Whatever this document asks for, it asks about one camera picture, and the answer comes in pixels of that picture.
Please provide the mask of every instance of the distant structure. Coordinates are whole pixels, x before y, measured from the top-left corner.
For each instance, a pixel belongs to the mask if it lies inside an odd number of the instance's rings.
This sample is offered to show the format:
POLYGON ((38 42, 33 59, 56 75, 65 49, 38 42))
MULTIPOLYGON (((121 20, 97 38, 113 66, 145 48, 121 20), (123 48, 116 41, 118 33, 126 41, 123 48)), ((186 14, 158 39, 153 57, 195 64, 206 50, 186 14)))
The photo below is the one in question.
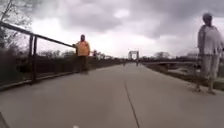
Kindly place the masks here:
POLYGON ((139 60, 139 51, 129 51, 129 53, 128 53, 128 59, 129 60, 132 60, 133 58, 132 58, 132 55, 133 54, 136 54, 136 60, 139 60))

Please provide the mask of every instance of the person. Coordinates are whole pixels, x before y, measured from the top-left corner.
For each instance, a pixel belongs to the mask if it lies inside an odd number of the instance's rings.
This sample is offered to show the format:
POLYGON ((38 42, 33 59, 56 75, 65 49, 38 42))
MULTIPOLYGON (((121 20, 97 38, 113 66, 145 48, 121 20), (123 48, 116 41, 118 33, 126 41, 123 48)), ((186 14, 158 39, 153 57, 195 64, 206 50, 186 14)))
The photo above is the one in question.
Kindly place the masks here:
POLYGON ((81 35, 81 39, 74 45, 77 54, 77 71, 78 73, 88 73, 88 56, 90 55, 90 46, 85 39, 85 35, 81 35))
POLYGON ((219 69, 220 56, 223 51, 223 40, 219 30, 212 25, 212 15, 205 13, 202 17, 204 25, 198 32, 198 49, 201 60, 201 75, 206 81, 208 92, 215 95, 213 85, 219 69))

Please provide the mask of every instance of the dark pants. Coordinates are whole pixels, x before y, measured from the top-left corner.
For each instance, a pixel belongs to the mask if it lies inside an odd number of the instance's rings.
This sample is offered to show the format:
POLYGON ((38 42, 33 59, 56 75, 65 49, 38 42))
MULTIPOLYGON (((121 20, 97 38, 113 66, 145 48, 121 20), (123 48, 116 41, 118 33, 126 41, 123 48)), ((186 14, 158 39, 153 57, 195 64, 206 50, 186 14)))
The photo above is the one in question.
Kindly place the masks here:
POLYGON ((88 71, 88 60, 87 56, 78 56, 77 58, 77 71, 87 72, 88 71))

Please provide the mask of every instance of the pavement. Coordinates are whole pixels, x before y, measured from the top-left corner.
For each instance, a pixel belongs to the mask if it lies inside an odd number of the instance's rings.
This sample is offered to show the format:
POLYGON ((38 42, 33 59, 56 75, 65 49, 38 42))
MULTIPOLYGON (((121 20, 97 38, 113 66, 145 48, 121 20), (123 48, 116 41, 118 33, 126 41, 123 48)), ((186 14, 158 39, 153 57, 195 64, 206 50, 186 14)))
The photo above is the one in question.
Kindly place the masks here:
POLYGON ((135 64, 2 92, 10 128, 223 128, 224 93, 135 64))

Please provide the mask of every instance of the cloudy sky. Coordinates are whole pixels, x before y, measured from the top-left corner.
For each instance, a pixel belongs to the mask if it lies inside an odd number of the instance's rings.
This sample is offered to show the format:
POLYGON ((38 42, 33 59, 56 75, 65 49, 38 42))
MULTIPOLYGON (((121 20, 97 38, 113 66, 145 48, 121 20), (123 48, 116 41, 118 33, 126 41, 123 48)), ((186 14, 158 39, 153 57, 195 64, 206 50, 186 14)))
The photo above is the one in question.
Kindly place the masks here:
POLYGON ((223 0, 45 0, 32 29, 68 44, 85 34, 92 50, 113 56, 126 57, 130 50, 175 56, 196 50, 204 12, 214 15, 223 33, 223 11, 223 0))

